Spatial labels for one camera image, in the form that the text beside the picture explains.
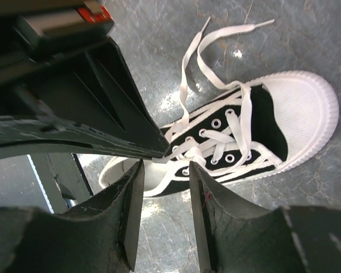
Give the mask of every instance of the sneaker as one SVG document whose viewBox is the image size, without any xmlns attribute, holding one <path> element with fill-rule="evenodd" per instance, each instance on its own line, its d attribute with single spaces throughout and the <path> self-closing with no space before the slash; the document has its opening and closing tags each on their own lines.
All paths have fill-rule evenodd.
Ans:
<svg viewBox="0 0 341 273">
<path fill-rule="evenodd" d="M 204 27 L 196 35 L 182 62 L 184 115 L 161 128 L 170 143 L 167 154 L 144 162 L 144 197 L 188 189 L 190 161 L 200 164 L 216 181 L 229 184 L 287 171 L 311 158 L 331 138 L 339 106 L 332 86 L 322 77 L 287 71 L 225 84 L 203 61 L 201 52 L 216 39 L 272 22 L 221 28 L 202 39 Z M 196 50 L 200 70 L 226 91 L 188 113 L 185 68 Z M 113 158 L 100 174 L 100 184 L 114 183 L 136 161 Z"/>
</svg>

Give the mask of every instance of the white shoelace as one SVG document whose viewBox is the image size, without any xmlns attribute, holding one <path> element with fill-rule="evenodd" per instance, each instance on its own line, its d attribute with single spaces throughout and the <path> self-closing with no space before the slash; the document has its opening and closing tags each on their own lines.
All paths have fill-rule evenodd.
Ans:
<svg viewBox="0 0 341 273">
<path fill-rule="evenodd" d="M 225 115 L 228 123 L 227 129 L 225 129 L 222 133 L 216 130 L 204 130 L 201 135 L 202 137 L 209 138 L 209 144 L 207 145 L 207 148 L 215 147 L 213 158 L 211 161 L 212 164 L 217 164 L 217 162 L 222 158 L 226 145 L 228 143 L 236 142 L 237 146 L 240 149 L 242 157 L 232 167 L 229 167 L 227 170 L 223 170 L 222 172 L 224 173 L 225 171 L 230 172 L 232 171 L 232 169 L 241 166 L 248 159 L 248 156 L 251 153 L 251 87 L 240 81 L 232 81 L 229 84 L 225 84 L 216 76 L 211 68 L 206 65 L 206 63 L 202 59 L 201 53 L 208 45 L 210 45 L 217 39 L 235 34 L 250 32 L 258 27 L 271 24 L 274 22 L 274 20 L 269 20 L 260 24 L 245 24 L 241 26 L 224 27 L 207 34 L 202 39 L 203 32 L 208 25 L 210 19 L 211 18 L 209 17 L 205 25 L 202 27 L 202 30 L 198 32 L 193 38 L 189 48 L 187 49 L 183 57 L 182 80 L 180 85 L 180 104 L 183 108 L 184 114 L 183 117 L 178 122 L 173 124 L 173 126 L 167 131 L 167 133 L 165 134 L 165 138 L 170 143 L 172 141 L 173 134 L 182 132 L 189 125 L 189 113 L 186 108 L 186 99 L 189 87 L 187 84 L 185 69 L 193 53 L 195 53 L 195 51 L 197 50 L 197 63 L 200 70 L 218 89 L 231 90 L 239 87 L 242 94 L 241 99 L 235 99 L 235 105 L 241 105 L 240 118 L 235 114 L 233 110 L 226 111 Z M 190 138 L 183 144 L 179 145 L 169 156 L 160 159 L 153 158 L 152 161 L 155 163 L 167 163 L 173 158 L 177 158 L 178 160 L 196 161 L 198 164 L 203 166 L 203 168 L 207 170 L 209 174 L 217 175 L 220 173 L 219 170 L 211 171 L 206 169 L 206 160 L 202 156 L 200 144 L 196 142 L 193 138 Z"/>
</svg>

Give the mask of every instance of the marbled floor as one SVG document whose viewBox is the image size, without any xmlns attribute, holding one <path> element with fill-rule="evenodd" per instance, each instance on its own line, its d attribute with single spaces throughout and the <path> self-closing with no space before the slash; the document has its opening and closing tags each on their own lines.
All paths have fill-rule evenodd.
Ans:
<svg viewBox="0 0 341 273">
<path fill-rule="evenodd" d="M 285 70 L 327 79 L 340 103 L 340 120 L 327 146 L 286 173 L 230 185 L 244 198 L 272 209 L 282 204 L 341 205 L 341 0 L 107 0 L 119 44 L 151 116 L 162 126 L 182 114 L 177 104 L 181 60 L 208 16 L 206 33 L 220 27 L 275 19 L 274 25 L 219 40 L 203 54 L 227 82 Z M 187 70 L 190 110 L 219 92 L 192 59 Z M 108 157 L 88 160 L 97 182 Z M 145 199 L 136 272 L 197 272 L 189 192 Z"/>
</svg>

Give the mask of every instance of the black plastic part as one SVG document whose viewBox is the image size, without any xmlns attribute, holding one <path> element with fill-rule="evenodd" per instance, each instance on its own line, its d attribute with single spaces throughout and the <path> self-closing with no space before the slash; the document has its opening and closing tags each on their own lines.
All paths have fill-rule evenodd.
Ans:
<svg viewBox="0 0 341 273">
<path fill-rule="evenodd" d="M 341 272 L 341 208 L 261 208 L 190 163 L 201 272 Z"/>
<path fill-rule="evenodd" d="M 167 148 L 111 38 L 46 63 L 22 60 L 0 69 L 0 158 L 36 152 L 151 158 Z"/>
<path fill-rule="evenodd" d="M 84 6 L 84 0 L 2 0 L 0 1 L 0 18 L 8 18 L 17 14 L 33 14 L 80 6 Z"/>
<path fill-rule="evenodd" d="M 65 214 L 0 208 L 0 273 L 129 272 L 138 248 L 143 190 L 140 161 Z"/>
<path fill-rule="evenodd" d="M 93 196 L 77 155 L 33 154 L 30 158 L 55 213 L 64 213 L 68 210 L 64 199 L 80 204 Z"/>
<path fill-rule="evenodd" d="M 51 31 L 51 26 L 61 30 L 61 39 L 53 39 L 54 45 L 42 33 L 47 40 L 33 57 L 30 42 L 18 34 L 27 32 L 24 18 L 68 10 L 64 14 L 76 19 L 69 22 L 78 17 L 81 22 L 74 8 L 86 7 L 83 1 L 40 2 L 0 2 L 5 9 L 0 16 L 0 158 L 38 152 L 162 157 L 169 144 L 149 116 L 119 47 L 106 37 L 112 20 L 90 24 L 84 32 L 46 21 Z"/>
</svg>

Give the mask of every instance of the metal eyelet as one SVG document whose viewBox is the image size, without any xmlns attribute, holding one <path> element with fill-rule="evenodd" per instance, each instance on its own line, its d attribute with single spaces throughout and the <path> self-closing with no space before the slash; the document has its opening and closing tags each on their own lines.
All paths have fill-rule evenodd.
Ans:
<svg viewBox="0 0 341 273">
<path fill-rule="evenodd" d="M 200 131 L 198 132 L 198 135 L 201 137 L 201 138 L 205 138 L 205 136 L 203 135 L 203 133 L 206 131 L 206 129 L 200 129 Z"/>
<path fill-rule="evenodd" d="M 219 129 L 221 127 L 221 121 L 218 118 L 216 118 L 212 121 L 211 125 L 212 128 Z"/>
<path fill-rule="evenodd" d="M 182 174 L 185 175 L 185 176 L 188 176 L 189 175 L 189 168 L 183 169 L 182 170 Z"/>
<path fill-rule="evenodd" d="M 234 161 L 235 161 L 234 155 L 226 155 L 225 161 L 226 161 L 227 163 L 232 163 L 232 162 L 234 162 Z"/>
<path fill-rule="evenodd" d="M 214 158 L 211 159 L 211 164 L 216 165 L 218 163 L 218 160 L 214 160 Z"/>
<path fill-rule="evenodd" d="M 226 111 L 225 111 L 225 115 L 229 115 L 229 114 L 231 114 L 231 113 L 234 113 L 235 111 L 233 110 L 233 109 L 227 109 Z"/>
</svg>

